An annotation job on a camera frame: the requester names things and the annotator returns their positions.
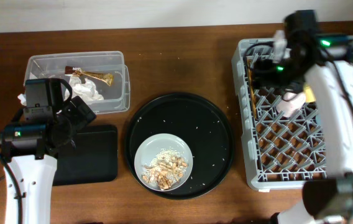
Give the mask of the large white tissue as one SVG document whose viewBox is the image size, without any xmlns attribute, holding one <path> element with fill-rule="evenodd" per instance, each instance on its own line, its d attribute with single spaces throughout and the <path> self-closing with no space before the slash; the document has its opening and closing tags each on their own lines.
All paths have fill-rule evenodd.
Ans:
<svg viewBox="0 0 353 224">
<path fill-rule="evenodd" d="M 79 96 L 84 102 L 104 100 L 104 96 L 96 89 L 95 83 L 87 78 L 82 83 L 78 77 L 70 77 L 68 84 L 72 88 L 72 97 Z"/>
</svg>

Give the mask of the pink cup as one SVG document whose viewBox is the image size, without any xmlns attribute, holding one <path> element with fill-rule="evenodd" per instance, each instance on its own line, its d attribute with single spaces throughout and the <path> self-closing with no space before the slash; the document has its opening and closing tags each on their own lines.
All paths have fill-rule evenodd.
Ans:
<svg viewBox="0 0 353 224">
<path fill-rule="evenodd" d="M 278 113 L 283 113 L 284 117 L 289 118 L 305 104 L 305 101 L 306 95 L 303 92 L 287 92 L 276 106 L 276 110 Z"/>
</svg>

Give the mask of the gold coffee sachet wrapper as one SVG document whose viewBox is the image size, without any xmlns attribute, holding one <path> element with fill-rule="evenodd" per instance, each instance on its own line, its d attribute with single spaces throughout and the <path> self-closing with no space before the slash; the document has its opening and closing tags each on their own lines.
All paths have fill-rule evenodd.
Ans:
<svg viewBox="0 0 353 224">
<path fill-rule="evenodd" d="M 97 80 L 104 82 L 108 86 L 111 86 L 114 80 L 114 76 L 111 73 L 89 72 L 89 71 L 83 70 L 80 67 L 71 67 L 71 66 L 65 67 L 65 75 L 72 76 L 72 77 L 87 76 L 87 77 L 95 78 Z"/>
</svg>

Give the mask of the grey plate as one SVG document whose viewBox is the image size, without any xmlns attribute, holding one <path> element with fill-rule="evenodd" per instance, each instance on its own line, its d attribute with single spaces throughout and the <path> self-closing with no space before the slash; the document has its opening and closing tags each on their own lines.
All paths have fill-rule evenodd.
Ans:
<svg viewBox="0 0 353 224">
<path fill-rule="evenodd" d="M 159 189 L 151 187 L 149 184 L 146 184 L 143 181 L 141 177 L 142 171 L 144 170 L 143 165 L 149 164 L 161 149 L 170 148 L 182 153 L 182 156 L 188 161 L 190 165 L 187 169 L 186 176 L 181 179 L 181 183 L 175 184 L 170 190 L 160 191 Z M 193 155 L 187 143 L 184 142 L 184 140 L 181 138 L 172 134 L 156 134 L 146 139 L 138 147 L 138 150 L 134 156 L 134 170 L 138 176 L 139 181 L 150 190 L 154 190 L 156 192 L 170 192 L 180 188 L 188 180 L 191 171 L 193 170 Z"/>
</svg>

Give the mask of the food scraps and rice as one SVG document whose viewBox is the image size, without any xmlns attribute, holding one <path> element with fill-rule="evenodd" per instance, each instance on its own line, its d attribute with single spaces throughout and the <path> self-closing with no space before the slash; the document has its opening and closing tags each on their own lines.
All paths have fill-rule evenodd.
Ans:
<svg viewBox="0 0 353 224">
<path fill-rule="evenodd" d="M 181 183 L 189 168 L 188 161 L 175 149 L 161 149 L 150 161 L 143 165 L 142 179 L 146 184 L 160 191 L 170 190 Z"/>
</svg>

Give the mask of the yellow bowl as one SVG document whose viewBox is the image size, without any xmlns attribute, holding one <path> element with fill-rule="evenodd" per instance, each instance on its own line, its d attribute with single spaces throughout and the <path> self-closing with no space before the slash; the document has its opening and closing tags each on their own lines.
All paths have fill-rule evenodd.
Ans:
<svg viewBox="0 0 353 224">
<path fill-rule="evenodd" d="M 312 103 L 312 102 L 316 101 L 315 95 L 314 95 L 310 86 L 305 85 L 303 87 L 303 93 L 305 94 L 305 98 L 306 98 L 305 102 L 306 103 Z"/>
</svg>

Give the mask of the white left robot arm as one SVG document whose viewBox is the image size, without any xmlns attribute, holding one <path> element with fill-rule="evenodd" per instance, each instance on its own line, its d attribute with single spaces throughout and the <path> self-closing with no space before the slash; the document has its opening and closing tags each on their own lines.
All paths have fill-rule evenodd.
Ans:
<svg viewBox="0 0 353 224">
<path fill-rule="evenodd" d="M 67 81 L 25 81 L 26 106 L 0 133 L 0 161 L 7 184 L 6 223 L 49 223 L 58 149 L 96 119 Z"/>
</svg>

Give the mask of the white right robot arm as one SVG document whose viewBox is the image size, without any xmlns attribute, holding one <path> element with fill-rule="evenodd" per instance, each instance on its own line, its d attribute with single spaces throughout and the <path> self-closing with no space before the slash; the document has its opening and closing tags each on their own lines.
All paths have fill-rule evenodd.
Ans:
<svg viewBox="0 0 353 224">
<path fill-rule="evenodd" d="M 310 86 L 326 145 L 324 180 L 308 181 L 295 206 L 271 217 L 272 223 L 332 223 L 353 219 L 353 63 L 342 34 L 321 32 L 313 10 L 284 20 L 286 45 L 269 42 L 275 58 L 251 64 L 254 88 Z"/>
</svg>

